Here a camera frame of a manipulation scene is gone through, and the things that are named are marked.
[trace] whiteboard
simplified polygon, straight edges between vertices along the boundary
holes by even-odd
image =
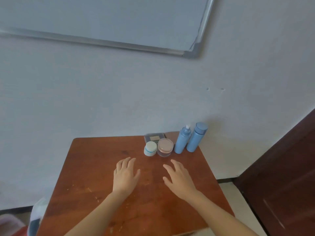
[[[0,29],[193,56],[213,0],[0,0]]]

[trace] blue cylindrical bottle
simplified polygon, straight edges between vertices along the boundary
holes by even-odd
[[[191,135],[190,125],[186,125],[186,127],[183,127],[182,130],[179,132],[179,135],[175,144],[175,149],[174,149],[174,151],[177,154],[180,154],[183,152],[190,138],[190,135]]]
[[[189,140],[189,143],[187,145],[187,151],[194,152],[199,145],[201,139],[206,134],[206,131],[208,130],[208,126],[203,122],[196,123],[195,129],[193,133],[191,134],[191,138]]]

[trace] person's left hand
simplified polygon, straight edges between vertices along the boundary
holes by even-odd
[[[136,158],[130,157],[120,160],[114,170],[113,192],[123,194],[125,197],[130,195],[136,187],[140,178],[140,169],[134,176],[134,162]]]

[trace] hand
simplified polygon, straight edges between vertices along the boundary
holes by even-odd
[[[175,160],[171,162],[174,164],[175,171],[169,165],[164,164],[163,167],[169,173],[172,183],[167,177],[163,177],[164,183],[175,195],[187,201],[194,192],[197,192],[196,187],[183,164]]]
[[[113,192],[123,194],[125,197],[130,195],[136,187],[140,178],[140,169],[134,176],[134,162],[136,158],[130,157],[120,160],[114,170]]]

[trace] pink jar lid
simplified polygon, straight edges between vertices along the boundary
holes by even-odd
[[[174,143],[167,138],[162,138],[158,142],[158,149],[163,153],[170,153],[173,151]]]

